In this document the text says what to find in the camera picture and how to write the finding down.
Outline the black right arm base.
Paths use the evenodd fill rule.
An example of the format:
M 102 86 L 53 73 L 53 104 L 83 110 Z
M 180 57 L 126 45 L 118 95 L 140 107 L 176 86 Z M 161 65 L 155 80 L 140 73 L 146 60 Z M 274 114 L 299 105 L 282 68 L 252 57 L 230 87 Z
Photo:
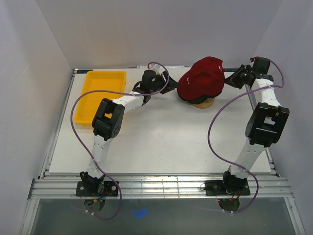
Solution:
M 222 180 L 207 180 L 200 185 L 199 189 L 204 191 L 206 196 L 234 196 L 239 193 L 243 196 L 250 195 L 248 183 L 245 183 L 242 190 L 235 191 L 234 189 L 226 189 L 226 187 L 223 187 Z

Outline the black NY baseball cap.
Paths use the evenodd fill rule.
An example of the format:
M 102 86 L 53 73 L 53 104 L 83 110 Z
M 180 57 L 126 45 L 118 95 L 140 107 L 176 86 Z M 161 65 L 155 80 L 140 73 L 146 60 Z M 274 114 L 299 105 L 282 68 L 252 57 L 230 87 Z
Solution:
M 202 95 L 206 98 L 215 98 L 219 96 L 222 93 L 223 90 L 221 89 L 208 89 L 205 91 L 205 93 Z

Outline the red baseball cap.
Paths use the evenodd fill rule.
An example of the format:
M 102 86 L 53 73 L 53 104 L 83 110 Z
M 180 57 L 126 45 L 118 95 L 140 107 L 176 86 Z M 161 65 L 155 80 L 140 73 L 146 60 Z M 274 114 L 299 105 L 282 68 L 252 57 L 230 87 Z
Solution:
M 180 98 L 195 99 L 208 89 L 224 88 L 223 60 L 207 56 L 194 63 L 179 80 L 177 92 Z

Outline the dark green baseball cap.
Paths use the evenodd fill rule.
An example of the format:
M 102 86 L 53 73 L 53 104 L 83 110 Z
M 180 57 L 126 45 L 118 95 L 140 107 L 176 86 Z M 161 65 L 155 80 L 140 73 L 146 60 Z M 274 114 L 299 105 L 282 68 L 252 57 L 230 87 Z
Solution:
M 189 103 L 189 104 L 201 104 L 201 103 L 205 102 L 208 99 L 208 97 L 205 96 L 205 95 L 202 95 L 202 96 L 200 96 L 198 98 L 195 98 L 195 99 L 189 99 L 189 100 L 188 99 L 183 99 L 183 98 L 181 98 L 181 99 L 183 101 Z

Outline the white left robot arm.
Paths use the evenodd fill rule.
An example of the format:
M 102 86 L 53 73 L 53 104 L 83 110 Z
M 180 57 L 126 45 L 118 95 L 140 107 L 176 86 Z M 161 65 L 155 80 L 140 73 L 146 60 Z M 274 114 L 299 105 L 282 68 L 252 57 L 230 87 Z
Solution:
M 84 188 L 92 195 L 100 195 L 104 189 L 103 173 L 105 160 L 108 156 L 110 144 L 122 127 L 123 116 L 126 112 L 145 105 L 153 94 L 165 94 L 179 86 L 168 72 L 145 70 L 141 81 L 137 82 L 130 95 L 117 99 L 101 100 L 92 121 L 94 142 L 92 157 L 85 172 L 80 173 Z

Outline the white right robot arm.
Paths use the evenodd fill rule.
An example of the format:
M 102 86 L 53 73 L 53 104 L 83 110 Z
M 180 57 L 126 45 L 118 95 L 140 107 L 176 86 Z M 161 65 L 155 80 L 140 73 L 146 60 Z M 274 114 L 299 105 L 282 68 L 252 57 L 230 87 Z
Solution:
M 290 114 L 289 109 L 278 102 L 274 79 L 268 74 L 273 62 L 264 57 L 254 57 L 251 62 L 251 65 L 241 65 L 226 79 L 226 83 L 232 87 L 248 85 L 251 91 L 257 93 L 257 104 L 245 130 L 245 144 L 221 181 L 221 189 L 226 194 L 247 188 L 248 171 L 267 148 L 279 141 Z

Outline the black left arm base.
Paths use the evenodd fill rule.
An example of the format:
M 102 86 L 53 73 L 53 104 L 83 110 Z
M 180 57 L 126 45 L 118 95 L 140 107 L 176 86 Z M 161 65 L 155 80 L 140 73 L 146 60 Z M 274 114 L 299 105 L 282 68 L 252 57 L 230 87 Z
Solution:
M 118 195 L 118 187 L 112 181 L 104 181 L 98 187 L 87 186 L 84 182 L 79 181 L 75 195 L 78 197 L 114 197 Z

